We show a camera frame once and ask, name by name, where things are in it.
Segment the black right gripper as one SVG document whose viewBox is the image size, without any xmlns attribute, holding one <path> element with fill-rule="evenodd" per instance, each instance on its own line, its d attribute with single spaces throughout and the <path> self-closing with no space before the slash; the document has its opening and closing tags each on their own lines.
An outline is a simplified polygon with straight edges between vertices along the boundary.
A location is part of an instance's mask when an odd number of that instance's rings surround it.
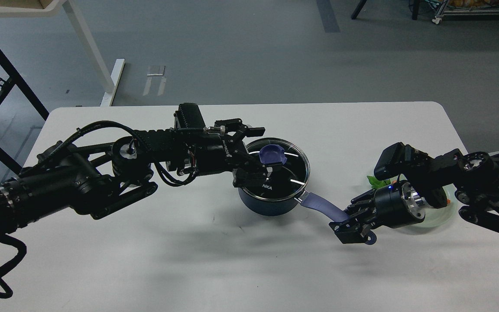
<svg viewBox="0 0 499 312">
<path fill-rule="evenodd" d="M 422 223 L 426 217 L 426 201 L 408 181 L 369 189 L 350 202 L 350 210 L 357 212 L 328 213 L 329 226 L 343 244 L 374 244 L 377 236 L 372 231 L 373 225 L 400 228 Z M 366 208 L 374 211 L 360 211 Z"/>
</svg>

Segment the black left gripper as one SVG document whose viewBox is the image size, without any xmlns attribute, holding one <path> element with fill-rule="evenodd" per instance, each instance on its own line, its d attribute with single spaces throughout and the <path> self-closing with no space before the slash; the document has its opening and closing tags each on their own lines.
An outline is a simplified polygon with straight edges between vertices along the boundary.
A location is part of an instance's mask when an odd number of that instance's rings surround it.
<svg viewBox="0 0 499 312">
<path fill-rule="evenodd" d="M 261 137 L 265 127 L 243 124 L 242 119 L 216 120 L 214 126 L 224 126 L 224 135 L 196 133 L 189 136 L 189 150 L 194 155 L 196 176 L 233 171 L 233 186 L 243 188 L 261 186 L 285 164 L 285 154 L 235 155 L 243 150 L 243 138 Z"/>
</svg>

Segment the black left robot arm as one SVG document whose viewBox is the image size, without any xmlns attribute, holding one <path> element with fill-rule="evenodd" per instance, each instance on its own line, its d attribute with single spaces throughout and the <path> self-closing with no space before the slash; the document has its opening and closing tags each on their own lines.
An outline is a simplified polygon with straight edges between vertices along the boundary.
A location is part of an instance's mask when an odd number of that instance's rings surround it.
<svg viewBox="0 0 499 312">
<path fill-rule="evenodd" d="M 208 127 L 194 103 L 182 103 L 166 130 L 133 130 L 102 120 L 78 128 L 69 138 L 38 154 L 38 162 L 0 183 L 0 298 L 13 294 L 4 275 L 24 259 L 26 245 L 11 237 L 19 228 L 72 208 L 99 220 L 158 190 L 156 172 L 173 187 L 198 176 L 232 172 L 236 188 L 261 186 L 281 169 L 282 152 L 261 156 L 243 139 L 260 137 L 263 127 L 241 119 L 217 120 Z"/>
</svg>

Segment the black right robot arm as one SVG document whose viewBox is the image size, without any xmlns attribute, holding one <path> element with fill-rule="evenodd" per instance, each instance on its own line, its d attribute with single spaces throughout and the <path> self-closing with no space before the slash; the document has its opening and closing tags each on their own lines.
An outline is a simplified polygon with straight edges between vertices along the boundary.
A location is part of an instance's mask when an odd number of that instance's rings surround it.
<svg viewBox="0 0 499 312">
<path fill-rule="evenodd" d="M 376 242 L 373 230 L 422 223 L 426 208 L 447 206 L 444 186 L 454 185 L 463 204 L 465 221 L 499 233 L 499 154 L 464 155 L 454 149 L 432 158 L 414 147 L 397 142 L 385 148 L 374 168 L 378 180 L 404 176 L 403 180 L 368 190 L 352 199 L 340 221 L 330 228 L 343 244 Z"/>
</svg>

